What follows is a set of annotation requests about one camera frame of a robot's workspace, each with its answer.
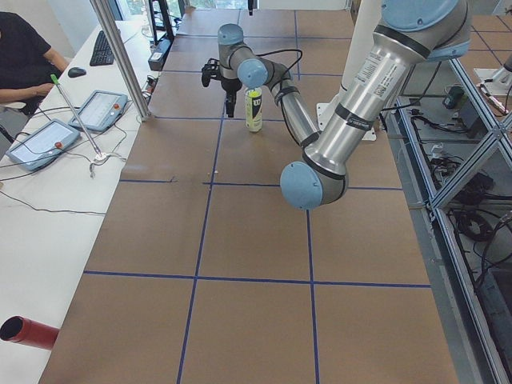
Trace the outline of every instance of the keyboard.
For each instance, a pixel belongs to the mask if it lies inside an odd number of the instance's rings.
[[[108,66],[114,62],[114,54],[106,40],[105,32],[99,31],[94,44],[93,54],[90,58],[90,66]]]

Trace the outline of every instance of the black mouse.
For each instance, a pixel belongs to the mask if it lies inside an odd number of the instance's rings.
[[[77,78],[78,76],[83,76],[86,73],[86,70],[84,70],[83,68],[78,68],[77,66],[74,66],[73,68],[70,68],[70,70],[67,71],[67,75],[70,78]]]

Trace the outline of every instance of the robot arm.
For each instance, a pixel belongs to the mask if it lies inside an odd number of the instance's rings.
[[[286,166],[281,175],[282,193],[292,206],[310,210],[343,196],[348,187],[347,159],[408,70],[426,60],[462,56],[469,47],[470,19],[467,0],[382,0],[374,46],[348,91],[340,95],[324,131],[306,112],[284,65],[254,55],[239,26],[220,28],[221,82],[240,79],[249,88],[268,86],[302,148],[302,160]]]

